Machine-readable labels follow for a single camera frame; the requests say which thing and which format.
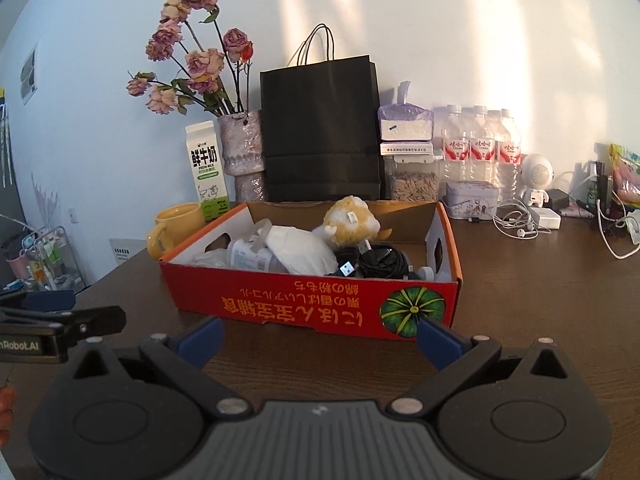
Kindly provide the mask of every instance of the yellow plush toy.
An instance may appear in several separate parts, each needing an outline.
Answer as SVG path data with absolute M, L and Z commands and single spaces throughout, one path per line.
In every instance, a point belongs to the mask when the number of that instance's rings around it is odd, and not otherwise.
M 378 231 L 380 222 L 369 211 L 367 204 L 357 196 L 338 200 L 324 215 L 322 225 L 314 229 L 316 235 L 335 249 L 371 240 Z

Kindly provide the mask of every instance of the pumpkin illustration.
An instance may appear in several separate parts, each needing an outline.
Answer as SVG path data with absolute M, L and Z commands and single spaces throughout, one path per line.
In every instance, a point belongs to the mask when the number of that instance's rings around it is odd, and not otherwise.
M 400 337 L 415 337 L 421 317 L 444 318 L 444 298 L 425 286 L 410 286 L 392 292 L 380 306 L 382 325 Z

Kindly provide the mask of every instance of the flower vase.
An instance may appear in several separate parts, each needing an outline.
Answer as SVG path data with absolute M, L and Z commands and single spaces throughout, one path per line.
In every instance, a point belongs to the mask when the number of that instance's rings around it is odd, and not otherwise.
M 238 175 L 234 178 L 236 185 L 236 202 L 266 202 L 267 183 L 264 172 Z
M 260 110 L 218 118 L 225 173 L 231 176 L 264 171 Z

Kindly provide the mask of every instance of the metal screw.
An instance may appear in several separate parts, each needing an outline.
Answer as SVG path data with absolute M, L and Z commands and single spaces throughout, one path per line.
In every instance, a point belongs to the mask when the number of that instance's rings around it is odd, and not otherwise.
M 240 415 L 249 409 L 249 403 L 239 397 L 228 397 L 219 400 L 216 409 L 225 415 Z
M 401 415 L 415 415 L 423 408 L 422 403 L 413 397 L 399 397 L 391 403 L 391 409 Z

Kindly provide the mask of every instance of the dark wooden desk surface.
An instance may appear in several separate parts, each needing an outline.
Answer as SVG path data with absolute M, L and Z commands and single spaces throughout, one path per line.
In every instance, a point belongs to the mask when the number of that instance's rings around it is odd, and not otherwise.
M 454 222 L 465 285 L 454 321 L 462 334 L 486 333 L 505 346 L 552 336 L 604 405 L 613 442 L 599 478 L 640 478 L 640 254 L 607 253 L 582 220 L 559 232 L 511 240 L 489 223 Z M 620 242 L 620 251 L 628 245 Z M 127 327 L 110 336 L 132 346 L 153 332 L 177 333 L 200 319 L 173 305 L 146 253 L 78 297 L 81 306 L 119 304 Z M 34 407 L 57 366 L 15 365 L 15 428 L 2 450 L 17 480 L 40 480 L 26 440 Z M 264 399 L 350 399 L 385 404 L 434 369 L 408 342 L 317 334 L 268 324 L 226 322 L 223 350 L 208 374 L 258 405 Z

